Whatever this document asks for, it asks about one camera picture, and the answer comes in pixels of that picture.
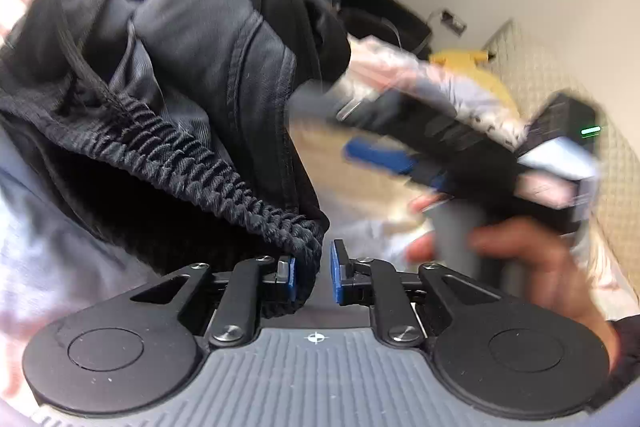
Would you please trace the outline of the person right hand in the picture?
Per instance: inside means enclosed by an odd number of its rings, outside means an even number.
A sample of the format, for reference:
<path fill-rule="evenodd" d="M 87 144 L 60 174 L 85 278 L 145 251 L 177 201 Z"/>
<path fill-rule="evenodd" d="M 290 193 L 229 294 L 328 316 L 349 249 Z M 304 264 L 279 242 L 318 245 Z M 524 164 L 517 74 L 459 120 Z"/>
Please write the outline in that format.
<path fill-rule="evenodd" d="M 528 300 L 590 329 L 605 345 L 614 369 L 620 338 L 591 300 L 587 279 L 561 236 L 532 219 L 516 217 L 472 230 L 468 245 L 482 257 L 523 265 Z"/>

